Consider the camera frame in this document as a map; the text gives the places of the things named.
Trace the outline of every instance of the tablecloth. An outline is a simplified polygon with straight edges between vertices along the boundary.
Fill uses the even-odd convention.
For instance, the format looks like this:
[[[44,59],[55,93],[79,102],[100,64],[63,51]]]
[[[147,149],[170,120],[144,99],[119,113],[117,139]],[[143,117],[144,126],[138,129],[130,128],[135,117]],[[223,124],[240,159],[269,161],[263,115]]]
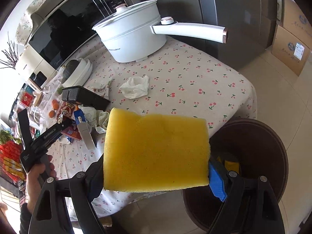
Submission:
[[[92,74],[84,87],[92,90],[92,87],[110,83],[108,109],[123,108],[140,115],[161,113],[204,118],[210,137],[233,116],[252,119],[257,116],[255,89],[243,75],[171,37],[160,50],[141,62],[116,62],[99,37],[73,55],[73,58],[79,57],[90,59],[93,64]],[[138,99],[123,96],[119,87],[131,76],[149,77],[146,96]],[[82,141],[52,145],[49,154],[54,156],[59,178],[71,178],[77,172],[85,171],[102,155],[104,143],[105,134],[101,134],[96,151],[88,151]],[[106,216],[132,201],[156,194],[103,190],[93,206],[98,216]],[[70,199],[67,204],[71,220],[76,220]]]

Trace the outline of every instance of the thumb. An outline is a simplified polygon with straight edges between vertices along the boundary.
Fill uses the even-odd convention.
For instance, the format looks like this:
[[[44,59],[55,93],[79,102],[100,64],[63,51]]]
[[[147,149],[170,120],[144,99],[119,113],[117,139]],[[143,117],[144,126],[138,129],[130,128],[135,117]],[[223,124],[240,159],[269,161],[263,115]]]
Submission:
[[[41,164],[35,164],[27,174],[28,179],[38,179],[39,175],[42,174],[46,169],[46,166]]]

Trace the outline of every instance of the pot lid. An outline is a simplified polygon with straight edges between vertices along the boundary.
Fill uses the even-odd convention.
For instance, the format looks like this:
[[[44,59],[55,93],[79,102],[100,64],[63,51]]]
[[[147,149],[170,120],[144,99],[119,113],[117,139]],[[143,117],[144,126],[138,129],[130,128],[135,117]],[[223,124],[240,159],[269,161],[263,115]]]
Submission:
[[[95,26],[92,27],[92,30],[97,30],[98,28],[101,28],[111,22],[114,22],[118,19],[124,18],[132,13],[135,13],[137,11],[140,11],[142,9],[145,9],[148,6],[151,6],[153,4],[155,4],[157,2],[157,0],[148,0],[145,2],[140,2],[140,3],[136,3],[133,4],[129,7],[126,7],[126,4],[120,4],[117,7],[115,7],[116,9],[116,13],[109,15],[108,17],[104,18],[102,21],[98,22]]]

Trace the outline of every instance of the brown trash bin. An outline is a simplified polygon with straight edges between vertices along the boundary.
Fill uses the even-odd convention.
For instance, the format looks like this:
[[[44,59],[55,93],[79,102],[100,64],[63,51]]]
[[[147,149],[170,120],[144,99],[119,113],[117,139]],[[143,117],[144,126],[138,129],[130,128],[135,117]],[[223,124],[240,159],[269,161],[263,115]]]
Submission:
[[[288,178],[288,159],[279,136],[266,124],[254,119],[233,119],[210,138],[211,154],[230,153],[240,163],[244,178],[266,176],[277,201],[280,201]],[[210,187],[193,187],[182,191],[188,216],[201,229],[209,228],[221,206]]]

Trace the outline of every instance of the hand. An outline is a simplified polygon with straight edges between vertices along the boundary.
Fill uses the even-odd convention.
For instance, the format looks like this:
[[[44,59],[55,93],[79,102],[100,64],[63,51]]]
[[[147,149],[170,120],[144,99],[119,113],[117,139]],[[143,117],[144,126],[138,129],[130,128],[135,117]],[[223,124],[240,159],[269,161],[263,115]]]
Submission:
[[[52,156],[48,155],[49,162],[52,160]],[[49,177],[54,177],[57,179],[57,173],[54,170],[54,164],[50,163],[50,169],[51,172],[49,173]],[[38,181],[39,175],[43,173],[46,169],[46,166],[41,164],[35,164],[31,169],[30,172],[27,173],[27,179],[26,179],[26,190],[28,193],[28,203],[27,203],[27,209],[32,214],[35,208],[35,204],[37,202],[38,196],[41,191],[41,186]]]

